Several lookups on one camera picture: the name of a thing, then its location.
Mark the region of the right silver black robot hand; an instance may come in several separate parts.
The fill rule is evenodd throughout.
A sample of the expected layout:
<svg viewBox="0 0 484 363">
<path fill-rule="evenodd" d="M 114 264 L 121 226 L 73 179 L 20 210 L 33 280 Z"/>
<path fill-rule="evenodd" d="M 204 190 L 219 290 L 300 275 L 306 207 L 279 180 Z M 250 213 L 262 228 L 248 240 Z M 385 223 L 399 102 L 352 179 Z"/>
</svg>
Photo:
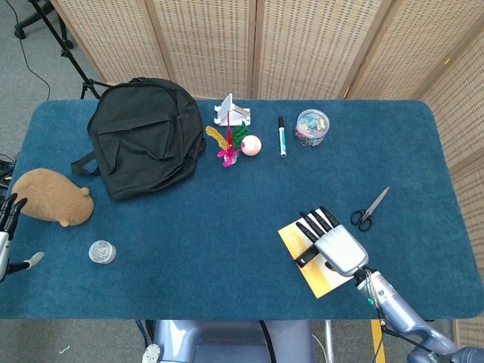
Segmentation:
<svg viewBox="0 0 484 363">
<path fill-rule="evenodd" d="M 352 277 L 368 267 L 366 249 L 327 209 L 320 206 L 317 210 L 310 210 L 309 214 L 300 212 L 299 215 L 316 235 L 299 222 L 296 226 L 318 248 L 335 272 L 344 277 Z"/>
</svg>

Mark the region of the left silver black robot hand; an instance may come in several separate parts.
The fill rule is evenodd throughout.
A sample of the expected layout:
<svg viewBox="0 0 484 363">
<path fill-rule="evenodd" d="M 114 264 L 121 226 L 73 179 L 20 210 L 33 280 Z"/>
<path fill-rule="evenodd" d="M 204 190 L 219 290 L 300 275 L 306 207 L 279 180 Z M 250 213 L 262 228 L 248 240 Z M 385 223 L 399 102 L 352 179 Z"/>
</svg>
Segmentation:
<svg viewBox="0 0 484 363">
<path fill-rule="evenodd" d="M 22 262 L 10 262 L 11 242 L 14 239 L 14 232 L 17 228 L 19 215 L 28 199 L 17 200 L 17 193 L 3 200 L 0 205 L 0 283 L 7 275 L 27 270 L 37 265 L 45 253 L 39 251 L 29 259 Z"/>
</svg>

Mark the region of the yellow white notepad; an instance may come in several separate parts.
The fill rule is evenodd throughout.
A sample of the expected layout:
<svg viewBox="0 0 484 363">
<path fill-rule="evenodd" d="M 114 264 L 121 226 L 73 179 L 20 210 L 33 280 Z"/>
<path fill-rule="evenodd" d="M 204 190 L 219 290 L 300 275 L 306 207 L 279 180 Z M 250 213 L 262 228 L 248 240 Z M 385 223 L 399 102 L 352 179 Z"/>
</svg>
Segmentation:
<svg viewBox="0 0 484 363">
<path fill-rule="evenodd" d="M 309 224 L 303 217 L 291 222 L 289 225 L 284 226 L 278 231 L 279 236 L 294 261 L 296 261 L 296 259 L 308 248 L 313 246 L 310 239 L 307 238 L 296 226 L 297 222 L 301 223 L 302 226 L 306 227 L 316 235 L 316 233 L 310 229 Z M 326 262 L 327 260 L 319 253 L 303 267 L 300 267 L 298 263 L 296 264 L 296 267 L 305 278 L 306 283 L 317 299 L 352 279 L 352 277 L 344 277 L 333 271 L 326 265 Z"/>
</svg>

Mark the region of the brown plush capybara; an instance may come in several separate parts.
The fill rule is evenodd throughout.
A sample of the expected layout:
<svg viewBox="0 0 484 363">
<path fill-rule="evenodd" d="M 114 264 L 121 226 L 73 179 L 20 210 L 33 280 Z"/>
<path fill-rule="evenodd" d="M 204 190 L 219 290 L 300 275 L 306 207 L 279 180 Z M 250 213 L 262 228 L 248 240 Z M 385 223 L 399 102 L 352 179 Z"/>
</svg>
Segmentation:
<svg viewBox="0 0 484 363">
<path fill-rule="evenodd" d="M 66 176 L 38 168 L 24 173 L 12 191 L 26 198 L 22 213 L 35 219 L 57 222 L 63 227 L 80 225 L 94 212 L 94 201 L 87 187 L 79 187 Z"/>
</svg>

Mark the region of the clear jar of binder clips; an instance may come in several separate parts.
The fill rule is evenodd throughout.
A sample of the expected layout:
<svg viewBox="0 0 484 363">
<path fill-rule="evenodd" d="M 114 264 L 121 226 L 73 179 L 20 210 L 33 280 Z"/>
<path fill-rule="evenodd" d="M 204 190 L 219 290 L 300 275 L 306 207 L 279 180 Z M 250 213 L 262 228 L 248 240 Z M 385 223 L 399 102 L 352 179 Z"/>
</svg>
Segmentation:
<svg viewBox="0 0 484 363">
<path fill-rule="evenodd" d="M 297 118 L 294 135 L 302 146 L 318 146 L 330 128 L 327 115 L 316 109 L 304 110 Z"/>
</svg>

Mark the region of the white marker black cap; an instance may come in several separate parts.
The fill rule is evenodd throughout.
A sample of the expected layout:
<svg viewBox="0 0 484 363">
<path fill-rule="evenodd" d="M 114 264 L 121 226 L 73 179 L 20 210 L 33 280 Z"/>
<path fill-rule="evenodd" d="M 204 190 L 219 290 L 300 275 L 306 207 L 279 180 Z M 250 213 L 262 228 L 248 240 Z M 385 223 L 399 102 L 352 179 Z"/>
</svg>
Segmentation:
<svg viewBox="0 0 484 363">
<path fill-rule="evenodd" d="M 282 116 L 278 117 L 278 134 L 279 134 L 279 146 L 281 157 L 286 157 L 287 146 L 286 146 L 286 136 L 284 128 L 284 118 Z"/>
</svg>

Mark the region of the blue table mat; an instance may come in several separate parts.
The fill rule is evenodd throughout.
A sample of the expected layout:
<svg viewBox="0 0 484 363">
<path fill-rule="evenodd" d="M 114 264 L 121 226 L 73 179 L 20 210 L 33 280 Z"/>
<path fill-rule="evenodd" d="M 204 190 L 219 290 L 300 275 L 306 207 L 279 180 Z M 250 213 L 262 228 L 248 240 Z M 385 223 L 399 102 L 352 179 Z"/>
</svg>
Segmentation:
<svg viewBox="0 0 484 363">
<path fill-rule="evenodd" d="M 208 140 L 195 173 L 155 193 L 115 201 L 99 177 L 70 165 L 92 149 L 93 100 L 49 101 L 35 110 L 15 168 L 64 174 L 91 191 L 95 210 L 77 226 L 19 218 L 11 259 L 42 261 L 0 283 L 0 318 L 325 319 L 373 318 L 347 282 L 316 298 L 278 231 L 300 212 L 328 209 L 425 318 L 484 311 L 484 287 L 431 109 L 422 101 L 258 101 L 255 157 L 225 168 Z M 298 116 L 324 112 L 315 147 L 294 135 Z M 278 117 L 287 155 L 281 157 Z M 390 189 L 362 232 L 350 222 Z M 89 247 L 116 248 L 109 264 Z"/>
</svg>

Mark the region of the pink peach ball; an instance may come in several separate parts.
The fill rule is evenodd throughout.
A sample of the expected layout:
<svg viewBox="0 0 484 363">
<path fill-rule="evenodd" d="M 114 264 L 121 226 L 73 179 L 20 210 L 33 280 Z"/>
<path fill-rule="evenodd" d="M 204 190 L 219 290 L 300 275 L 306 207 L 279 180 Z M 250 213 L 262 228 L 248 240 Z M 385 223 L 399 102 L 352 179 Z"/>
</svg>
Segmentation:
<svg viewBox="0 0 484 363">
<path fill-rule="evenodd" d="M 255 135 L 247 135 L 242 140 L 241 151 L 249 157 L 257 155 L 262 149 L 262 142 Z"/>
</svg>

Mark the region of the colourful feather shuttlecock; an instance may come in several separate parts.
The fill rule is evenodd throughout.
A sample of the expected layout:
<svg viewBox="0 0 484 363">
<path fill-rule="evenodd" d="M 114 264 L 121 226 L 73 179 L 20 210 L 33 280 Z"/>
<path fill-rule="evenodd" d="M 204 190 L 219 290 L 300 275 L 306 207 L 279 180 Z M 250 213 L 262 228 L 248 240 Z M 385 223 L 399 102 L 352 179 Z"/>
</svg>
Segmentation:
<svg viewBox="0 0 484 363">
<path fill-rule="evenodd" d="M 223 159 L 222 165 L 228 168 L 237 162 L 243 139 L 248 135 L 249 128 L 245 122 L 242 122 L 234 128 L 226 126 L 225 135 L 212 126 L 207 126 L 205 133 L 217 141 L 220 148 L 217 157 Z"/>
</svg>

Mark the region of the black backpack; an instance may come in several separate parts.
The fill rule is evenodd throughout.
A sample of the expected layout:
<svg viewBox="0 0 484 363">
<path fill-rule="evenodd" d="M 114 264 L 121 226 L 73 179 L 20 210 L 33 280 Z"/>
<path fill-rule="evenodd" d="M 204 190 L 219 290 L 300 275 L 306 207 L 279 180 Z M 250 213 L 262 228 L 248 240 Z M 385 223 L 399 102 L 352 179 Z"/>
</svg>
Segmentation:
<svg viewBox="0 0 484 363">
<path fill-rule="evenodd" d="M 88 122 L 93 150 L 72 162 L 102 177 L 113 200 L 153 193 L 191 177 L 206 149 L 195 99 L 180 85 L 134 78 L 108 88 Z"/>
</svg>

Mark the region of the white phone stand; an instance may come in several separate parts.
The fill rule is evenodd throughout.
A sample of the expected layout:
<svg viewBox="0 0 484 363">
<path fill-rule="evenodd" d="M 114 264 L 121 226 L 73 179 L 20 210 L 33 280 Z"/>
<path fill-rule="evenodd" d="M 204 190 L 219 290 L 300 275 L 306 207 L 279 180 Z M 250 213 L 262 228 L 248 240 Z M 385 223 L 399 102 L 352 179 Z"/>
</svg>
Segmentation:
<svg viewBox="0 0 484 363">
<path fill-rule="evenodd" d="M 242 108 L 233 102 L 229 93 L 219 106 L 214 106 L 216 117 L 213 122 L 218 126 L 249 126 L 251 124 L 250 108 Z"/>
</svg>

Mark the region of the black tripod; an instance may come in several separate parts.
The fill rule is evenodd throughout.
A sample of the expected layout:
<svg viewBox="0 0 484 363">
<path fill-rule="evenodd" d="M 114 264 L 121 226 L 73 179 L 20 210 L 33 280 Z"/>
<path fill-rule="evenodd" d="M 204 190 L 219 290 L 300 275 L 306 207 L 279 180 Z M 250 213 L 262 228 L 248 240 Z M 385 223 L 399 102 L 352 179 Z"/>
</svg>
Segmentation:
<svg viewBox="0 0 484 363">
<path fill-rule="evenodd" d="M 75 68 L 76 72 L 81 77 L 81 79 L 82 79 L 82 91 L 81 91 L 80 98 L 84 99 L 86 91 L 89 90 L 95 96 L 96 99 L 99 99 L 101 96 L 98 94 L 95 86 L 99 85 L 99 86 L 102 86 L 102 87 L 105 87 L 105 88 L 110 88 L 110 85 L 108 85 L 106 83 L 99 82 L 99 81 L 95 81 L 92 78 L 88 78 L 88 76 L 82 70 L 81 66 L 78 64 L 75 57 L 71 53 L 71 50 L 65 45 L 64 40 L 59 36 L 56 29 L 53 27 L 50 20 L 47 18 L 47 15 L 40 8 L 40 6 L 37 4 L 36 0 L 29 0 L 29 2 L 32 4 L 34 9 L 36 10 L 36 13 L 42 18 L 45 25 L 48 27 L 51 34 L 53 35 L 53 37 L 55 38 L 55 40 L 57 41 L 57 43 L 61 47 L 61 56 L 70 61 L 70 63 Z"/>
</svg>

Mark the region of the woven folding screen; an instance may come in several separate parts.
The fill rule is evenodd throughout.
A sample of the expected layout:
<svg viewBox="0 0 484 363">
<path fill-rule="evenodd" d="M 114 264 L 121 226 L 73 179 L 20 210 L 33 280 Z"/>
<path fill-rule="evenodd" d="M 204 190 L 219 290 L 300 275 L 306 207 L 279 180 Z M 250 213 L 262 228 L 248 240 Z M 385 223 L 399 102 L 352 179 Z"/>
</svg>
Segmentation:
<svg viewBox="0 0 484 363">
<path fill-rule="evenodd" d="M 484 0 L 53 0 L 101 78 L 200 99 L 422 101 L 484 274 Z"/>
</svg>

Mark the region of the black office chair base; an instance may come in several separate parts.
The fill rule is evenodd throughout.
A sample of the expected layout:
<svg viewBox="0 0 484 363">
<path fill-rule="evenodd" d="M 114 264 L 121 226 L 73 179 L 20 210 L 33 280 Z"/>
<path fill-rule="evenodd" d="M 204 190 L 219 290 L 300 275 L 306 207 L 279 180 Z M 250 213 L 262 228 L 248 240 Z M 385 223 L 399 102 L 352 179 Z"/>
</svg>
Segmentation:
<svg viewBox="0 0 484 363">
<path fill-rule="evenodd" d="M 35 2 L 36 6 L 42 11 L 42 13 L 47 17 L 50 13 L 55 13 L 57 16 L 57 22 L 59 25 L 59 30 L 57 34 L 60 36 L 63 44 L 70 50 L 74 48 L 73 42 L 68 38 L 67 26 L 59 13 L 55 10 L 51 0 L 27 0 L 29 3 Z M 26 33 L 25 29 L 32 26 L 34 23 L 45 24 L 42 16 L 39 12 L 34 9 L 34 11 L 28 17 L 24 18 L 22 21 L 18 21 L 14 26 L 14 36 L 18 39 L 25 39 Z"/>
</svg>

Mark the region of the black handled scissors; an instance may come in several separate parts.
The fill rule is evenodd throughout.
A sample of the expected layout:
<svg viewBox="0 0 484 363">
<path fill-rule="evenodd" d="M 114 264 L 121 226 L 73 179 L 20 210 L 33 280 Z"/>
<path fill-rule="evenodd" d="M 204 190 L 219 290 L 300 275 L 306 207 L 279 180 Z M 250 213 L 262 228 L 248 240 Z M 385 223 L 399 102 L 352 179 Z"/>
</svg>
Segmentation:
<svg viewBox="0 0 484 363">
<path fill-rule="evenodd" d="M 350 222 L 353 225 L 356 225 L 359 231 L 366 232 L 371 228 L 373 224 L 373 212 L 380 205 L 381 201 L 386 196 L 389 189 L 390 186 L 387 186 L 368 208 L 358 209 L 352 213 L 350 217 Z"/>
</svg>

